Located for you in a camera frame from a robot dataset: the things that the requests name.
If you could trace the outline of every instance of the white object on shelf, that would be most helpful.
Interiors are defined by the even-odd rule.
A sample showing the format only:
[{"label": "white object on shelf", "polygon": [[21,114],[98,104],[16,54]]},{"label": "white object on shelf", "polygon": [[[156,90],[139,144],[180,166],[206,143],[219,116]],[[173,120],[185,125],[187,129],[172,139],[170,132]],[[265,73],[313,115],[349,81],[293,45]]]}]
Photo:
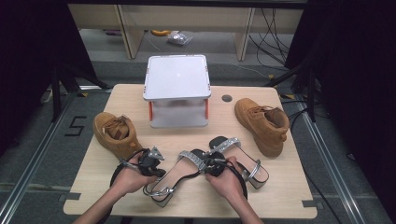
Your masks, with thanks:
[{"label": "white object on shelf", "polygon": [[204,55],[153,56],[148,59],[143,98],[149,103],[151,127],[206,126],[210,95]]}]

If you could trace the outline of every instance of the sandal heel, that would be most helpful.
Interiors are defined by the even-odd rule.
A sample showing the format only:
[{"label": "sandal heel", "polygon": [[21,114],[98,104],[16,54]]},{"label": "sandal heel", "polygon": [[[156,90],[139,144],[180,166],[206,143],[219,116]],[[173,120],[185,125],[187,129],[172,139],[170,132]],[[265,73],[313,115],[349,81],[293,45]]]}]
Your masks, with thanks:
[{"label": "sandal heel", "polygon": [[258,181],[258,180],[255,179],[255,178],[249,179],[248,182],[250,182],[250,184],[251,184],[251,185],[253,186],[253,188],[255,188],[255,189],[260,189],[260,188],[262,188],[262,186],[265,185],[265,183],[267,183],[267,181],[260,182],[260,181]]},{"label": "sandal heel", "polygon": [[159,205],[160,207],[165,207],[165,206],[169,203],[169,201],[171,200],[172,196],[173,196],[173,193],[169,193],[168,196],[166,196],[165,199],[163,199],[163,200],[161,200],[161,201],[155,200],[154,197],[152,197],[152,200],[153,200],[157,205]]}]

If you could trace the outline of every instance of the black wire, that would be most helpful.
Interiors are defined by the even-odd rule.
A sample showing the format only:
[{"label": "black wire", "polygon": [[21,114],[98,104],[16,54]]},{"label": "black wire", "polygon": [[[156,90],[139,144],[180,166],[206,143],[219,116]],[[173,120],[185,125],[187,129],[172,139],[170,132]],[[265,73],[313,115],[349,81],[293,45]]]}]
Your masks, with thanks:
[{"label": "black wire", "polygon": [[244,196],[245,196],[246,199],[248,199],[248,189],[247,189],[247,185],[246,185],[246,183],[245,183],[244,178],[242,178],[242,176],[241,176],[241,175],[239,174],[239,172],[235,169],[235,167],[233,167],[233,165],[225,164],[225,167],[227,167],[228,169],[230,169],[230,170],[233,172],[233,174],[236,175],[236,177],[237,177],[238,180],[239,180],[239,183],[241,184],[242,191],[244,192]]},{"label": "black wire", "polygon": [[138,153],[142,152],[142,151],[147,151],[147,148],[141,148],[137,151],[135,151],[126,161],[129,161],[131,158],[133,158],[135,155],[137,155]]},{"label": "black wire", "polygon": [[272,49],[278,49],[277,47],[274,47],[274,46],[272,46],[271,44],[269,44],[269,43],[267,43],[266,41],[265,41],[265,36],[264,37],[262,37],[262,34],[259,34],[259,36],[260,36],[260,38],[262,39],[262,40],[264,40],[264,43],[268,46],[268,47],[270,47],[270,48],[272,48]]},{"label": "black wire", "polygon": [[[268,46],[270,46],[270,47],[272,47],[272,48],[274,48],[274,49],[278,49],[279,52],[280,52],[280,54],[282,55],[283,60],[286,60],[286,57],[284,56],[283,52],[286,52],[286,53],[288,53],[288,52],[285,51],[285,50],[283,50],[283,49],[280,47],[279,43],[280,43],[281,45],[283,45],[286,49],[289,49],[289,48],[288,48],[285,44],[283,44],[283,42],[282,42],[282,41],[279,39],[279,37],[277,36],[276,21],[275,21],[276,9],[273,8],[273,19],[271,20],[271,24],[268,22],[268,20],[267,20],[265,14],[264,14],[264,10],[263,10],[263,9],[262,9],[262,15],[263,15],[263,17],[264,17],[264,19],[265,19],[265,23],[267,24],[267,27],[268,27],[268,30],[267,30],[267,33],[265,34],[265,37],[267,37],[268,33],[271,33],[271,36],[273,37],[273,39],[274,39],[275,42],[276,42],[277,48],[274,47],[274,46],[272,46],[272,45],[270,45],[270,44],[268,44],[268,43],[265,42],[265,41],[264,41],[264,42],[265,42]],[[274,25],[275,34],[274,34],[274,33],[272,32],[272,30],[271,30],[272,24]]]},{"label": "black wire", "polygon": [[256,41],[253,40],[253,37],[251,37],[251,35],[248,36],[250,38],[250,40],[253,42],[254,45],[256,45],[257,47],[257,52],[259,52],[259,50],[261,50],[262,52],[266,53],[268,56],[270,56],[271,58],[273,58],[274,60],[276,60],[277,62],[281,63],[282,65],[284,65],[285,63],[278,59],[274,54],[270,53],[269,51],[267,51],[266,49],[263,49],[261,44],[262,42],[259,44],[256,43]]},{"label": "black wire", "polygon": [[263,64],[262,62],[260,62],[259,53],[256,54],[256,58],[257,58],[257,61],[258,61],[262,66],[264,66],[264,67],[271,68],[271,69],[275,69],[275,70],[279,70],[279,71],[283,71],[283,72],[289,71],[289,70],[287,70],[287,69],[272,67],[272,66],[268,66],[268,65]]},{"label": "black wire", "polygon": [[327,204],[327,206],[329,206],[330,210],[332,211],[332,214],[334,215],[335,219],[337,219],[338,223],[342,223],[340,218],[337,216],[337,214],[335,214],[334,209],[332,209],[332,206],[330,205],[329,201],[327,201],[326,197],[323,195],[323,193],[319,190],[318,186],[315,184],[315,182],[311,179],[311,177],[309,176],[309,174],[306,172],[304,166],[303,166],[303,170],[304,173],[306,175],[306,177],[309,179],[309,181],[312,183],[312,185],[314,186],[314,188],[318,191],[318,193],[320,194],[320,196],[322,197],[323,201]]},{"label": "black wire", "polygon": [[[307,103],[307,101],[305,100],[293,100],[293,101],[285,101],[285,102],[281,102],[281,104],[291,104],[291,103]],[[314,102],[314,106],[315,105],[321,105],[321,102]],[[328,115],[320,115],[318,113],[315,113],[315,116],[321,117],[323,119],[329,119],[330,117]]]},{"label": "black wire", "polygon": [[[289,116],[290,119],[291,119],[292,117],[295,117],[295,118],[294,118],[294,121],[292,122],[292,124],[291,124],[291,126],[290,126],[290,132],[291,132],[291,133],[292,133],[292,129],[293,129],[293,125],[294,125],[295,121],[296,121],[297,118],[298,118],[300,115],[302,115],[306,110],[307,110],[307,108],[305,108],[305,109],[303,109],[303,110],[301,110],[301,111],[299,111],[299,112],[296,112],[296,113],[294,113],[294,114],[292,114],[292,115]],[[309,181],[312,183],[312,185],[314,186],[314,188],[315,188],[315,189],[318,191],[318,193],[320,194],[320,197],[321,197],[321,198],[323,199],[323,201],[327,204],[327,206],[329,206],[329,208],[330,208],[330,210],[332,211],[332,214],[334,215],[335,219],[337,219],[337,222],[341,224],[342,222],[341,222],[340,218],[337,216],[337,214],[335,213],[334,209],[332,209],[332,206],[330,205],[329,201],[326,199],[326,197],[324,196],[324,194],[320,191],[319,187],[318,187],[318,186],[315,184],[315,182],[312,180],[311,176],[310,176],[310,175],[308,174],[308,172],[305,170],[304,166],[303,166],[303,170],[304,170],[304,173],[305,173],[306,177],[309,179]]]}]

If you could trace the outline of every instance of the tan work boot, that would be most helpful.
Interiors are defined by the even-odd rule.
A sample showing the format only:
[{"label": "tan work boot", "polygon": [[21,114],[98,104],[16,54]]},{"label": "tan work boot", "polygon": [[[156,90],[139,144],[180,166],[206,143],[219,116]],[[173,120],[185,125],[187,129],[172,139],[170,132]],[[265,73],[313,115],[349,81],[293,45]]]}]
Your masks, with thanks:
[{"label": "tan work boot", "polygon": [[127,160],[135,151],[142,149],[134,125],[125,115],[116,118],[110,113],[102,112],[96,115],[92,127],[99,143],[113,152],[117,159]]},{"label": "tan work boot", "polygon": [[279,156],[290,126],[285,112],[248,98],[236,102],[234,110],[239,122],[253,134],[260,152],[266,157]]}]

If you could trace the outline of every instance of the floor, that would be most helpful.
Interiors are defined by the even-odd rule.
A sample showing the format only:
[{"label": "floor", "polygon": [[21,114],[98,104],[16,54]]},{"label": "floor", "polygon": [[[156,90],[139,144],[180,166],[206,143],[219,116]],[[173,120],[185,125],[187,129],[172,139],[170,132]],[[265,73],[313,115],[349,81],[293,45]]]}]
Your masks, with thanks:
[{"label": "floor", "polygon": [[[123,80],[122,72],[127,71],[131,64],[134,65],[134,69],[137,65],[143,64],[144,69],[144,63],[153,55],[203,53],[208,65],[213,68],[211,71],[224,73],[221,79],[214,83],[219,83],[219,85],[237,85],[243,78],[244,80],[251,78],[251,85],[258,85],[257,80],[260,80],[262,84],[270,79],[270,75],[281,76],[285,68],[282,67],[283,58],[277,49],[277,44],[289,46],[293,38],[293,35],[279,35],[277,37],[281,39],[280,43],[271,36],[267,37],[267,42],[273,48],[262,42],[263,34],[252,34],[252,39],[257,43],[262,42],[262,47],[274,54],[277,60],[258,51],[252,40],[249,40],[246,59],[239,62],[236,60],[232,34],[182,32],[182,34],[192,37],[192,40],[185,46],[177,46],[168,43],[166,36],[155,36],[146,32],[136,58],[130,60],[126,56],[120,36],[106,35],[102,30],[80,30],[80,34],[92,63],[97,69],[98,76],[109,82]],[[244,77],[236,76],[233,73],[235,70],[245,74]],[[292,94],[290,91],[291,82],[292,80],[286,81],[277,87],[279,93],[286,98]],[[76,218],[76,216],[68,216],[63,213],[64,197],[73,184],[76,171],[92,138],[92,132],[83,132],[74,141],[64,138],[64,132],[68,132],[67,125],[73,118],[69,114],[84,113],[92,118],[104,107],[108,95],[109,93],[90,94],[92,102],[96,103],[96,105],[92,105],[90,111],[84,109],[88,104],[84,98],[76,97],[73,102],[69,103],[70,108],[64,115],[64,121],[59,124],[60,127],[50,125],[51,104],[43,104],[35,111],[31,119],[32,122],[21,133],[24,141],[21,141],[18,146],[12,147],[0,158],[0,202],[2,206],[4,202],[12,201],[9,197],[12,190],[15,190],[19,184],[23,184],[23,181],[27,181],[26,189],[21,190],[22,197],[17,196],[17,200],[13,201],[17,205],[16,210],[10,211],[10,216],[3,219],[2,223],[70,223]],[[67,99],[69,98],[70,94],[64,96],[65,104],[68,103]],[[343,144],[342,138],[337,135],[336,128],[332,125],[325,108],[316,107],[317,122],[312,123],[305,114],[302,114],[300,119],[296,118],[298,117],[297,113],[304,105],[283,104],[283,106],[290,115],[290,121],[295,120],[291,130],[306,170],[306,176],[309,179],[313,197],[317,202],[318,216],[313,220],[265,219],[264,222],[288,224],[391,223],[359,166],[346,156],[348,150]],[[55,132],[53,136],[48,135],[49,130],[57,129],[60,131]],[[323,137],[324,140],[320,140],[320,138],[314,140],[315,136]],[[45,144],[43,139],[47,139],[50,146],[43,146]],[[32,158],[41,159],[32,164]],[[29,172],[32,173],[32,179],[21,178]],[[183,221],[172,218],[143,217],[133,220],[133,223],[158,222],[182,223]],[[120,218],[111,217],[107,223],[120,223]],[[194,223],[238,223],[238,220],[197,219],[194,220]]]}]

